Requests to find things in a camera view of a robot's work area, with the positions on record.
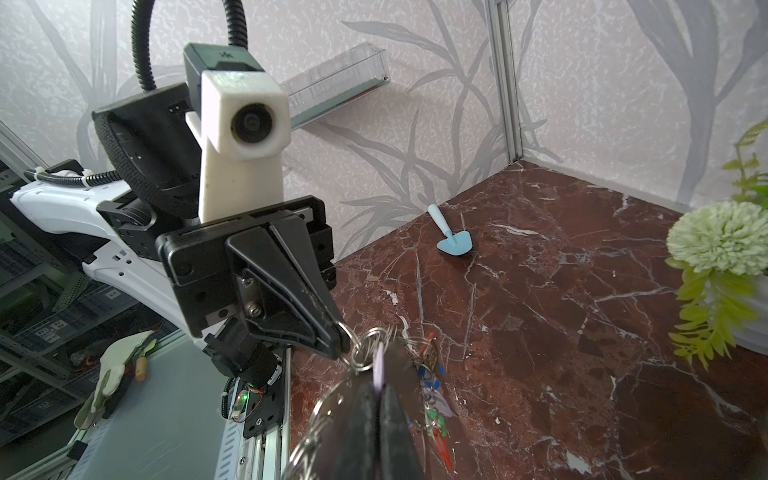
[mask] gray storage bin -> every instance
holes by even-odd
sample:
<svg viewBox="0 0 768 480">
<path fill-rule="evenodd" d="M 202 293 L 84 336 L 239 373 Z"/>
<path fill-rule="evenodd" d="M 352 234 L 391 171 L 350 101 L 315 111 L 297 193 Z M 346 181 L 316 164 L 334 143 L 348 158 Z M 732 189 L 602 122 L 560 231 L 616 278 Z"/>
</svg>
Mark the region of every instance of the gray storage bin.
<svg viewBox="0 0 768 480">
<path fill-rule="evenodd" d="M 10 281 L 39 263 L 40 260 L 18 240 L 0 243 L 0 284 Z"/>
<path fill-rule="evenodd" d="M 0 420 L 0 445 L 16 435 L 24 433 L 28 427 L 29 423 L 10 415 L 6 416 L 3 420 Z"/>
<path fill-rule="evenodd" d="M 64 384 L 64 389 L 81 398 L 87 398 L 98 383 L 98 374 L 100 366 L 96 365 L 85 373 L 75 376 L 72 380 Z"/>
<path fill-rule="evenodd" d="M 86 292 L 78 302 L 91 312 L 103 315 L 118 307 L 133 303 L 134 298 L 113 286 L 102 285 Z"/>
<path fill-rule="evenodd" d="M 11 419 L 34 425 L 46 419 L 53 419 L 74 405 L 75 397 L 57 389 L 49 389 L 37 399 L 23 405 L 9 415 Z"/>
<path fill-rule="evenodd" d="M 95 314 L 78 304 L 70 305 L 66 310 L 23 329 L 14 335 L 13 340 L 33 352 L 41 352 L 59 340 L 77 335 L 81 329 L 95 321 L 95 317 Z"/>
</svg>

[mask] black bracket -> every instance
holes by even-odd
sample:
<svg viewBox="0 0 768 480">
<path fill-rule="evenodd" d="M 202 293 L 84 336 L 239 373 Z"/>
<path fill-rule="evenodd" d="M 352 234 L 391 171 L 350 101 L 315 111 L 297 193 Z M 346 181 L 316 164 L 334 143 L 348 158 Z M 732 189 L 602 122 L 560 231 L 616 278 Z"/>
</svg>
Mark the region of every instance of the black bracket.
<svg viewBox="0 0 768 480">
<path fill-rule="evenodd" d="M 154 241 L 162 233 L 181 228 L 178 217 L 152 207 L 133 193 L 114 202 L 102 202 L 96 211 L 139 257 L 159 260 Z"/>
<path fill-rule="evenodd" d="M 285 349 L 282 350 L 282 358 L 285 359 Z M 285 415 L 285 371 L 275 380 L 268 389 L 264 390 L 263 397 L 260 398 L 256 393 L 251 393 L 246 405 L 246 414 L 252 413 L 247 417 L 243 426 L 243 438 L 249 439 L 261 435 L 273 425 L 283 423 Z"/>
<path fill-rule="evenodd" d="M 335 359 L 349 351 L 325 206 L 303 197 L 161 235 L 158 256 L 193 336 L 237 315 L 255 339 Z"/>
</svg>

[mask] leaf pattern wallpaper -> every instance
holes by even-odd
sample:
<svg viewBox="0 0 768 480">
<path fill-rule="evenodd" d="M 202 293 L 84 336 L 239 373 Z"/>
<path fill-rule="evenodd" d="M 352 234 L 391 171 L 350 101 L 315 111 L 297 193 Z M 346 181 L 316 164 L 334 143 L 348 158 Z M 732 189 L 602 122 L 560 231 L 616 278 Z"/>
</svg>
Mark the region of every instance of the leaf pattern wallpaper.
<svg viewBox="0 0 768 480">
<path fill-rule="evenodd" d="M 526 155 L 682 209 L 733 193 L 720 167 L 768 116 L 768 0 L 511 0 L 509 14 Z"/>
<path fill-rule="evenodd" d="M 109 169 L 93 109 L 140 91 L 130 0 L 4 0 L 0 121 L 48 164 Z M 506 166 L 480 0 L 244 3 L 250 51 L 278 82 L 363 41 L 387 50 L 392 82 L 295 131 L 286 197 L 326 202 L 343 257 Z M 218 0 L 154 7 L 158 84 L 184 80 L 189 41 L 225 43 Z"/>
</svg>

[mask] red marble surface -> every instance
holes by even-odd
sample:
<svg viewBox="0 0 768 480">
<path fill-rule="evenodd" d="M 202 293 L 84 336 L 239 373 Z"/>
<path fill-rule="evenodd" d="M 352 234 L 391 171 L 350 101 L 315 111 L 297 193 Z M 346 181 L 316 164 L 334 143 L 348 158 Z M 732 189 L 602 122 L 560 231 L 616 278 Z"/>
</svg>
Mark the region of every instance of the red marble surface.
<svg viewBox="0 0 768 480">
<path fill-rule="evenodd" d="M 435 332 L 454 472 L 433 478 L 738 478 L 768 407 L 768 357 L 733 349 L 709 372 L 676 358 L 678 214 L 531 164 L 442 206 L 473 251 L 450 257 L 429 216 L 337 263 L 357 333 Z M 340 376 L 296 354 L 292 439 Z"/>
</svg>

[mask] white flower pot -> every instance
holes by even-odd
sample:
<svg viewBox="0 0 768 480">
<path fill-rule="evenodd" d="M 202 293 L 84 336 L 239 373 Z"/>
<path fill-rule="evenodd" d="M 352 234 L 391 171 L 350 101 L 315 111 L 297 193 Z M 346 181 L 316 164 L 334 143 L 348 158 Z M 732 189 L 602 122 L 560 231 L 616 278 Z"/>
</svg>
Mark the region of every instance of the white flower pot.
<svg viewBox="0 0 768 480">
<path fill-rule="evenodd" d="M 757 311 L 758 319 L 744 324 L 744 330 L 733 330 L 737 343 L 745 349 L 768 355 L 768 276 L 755 281 L 755 298 L 748 303 Z"/>
</svg>

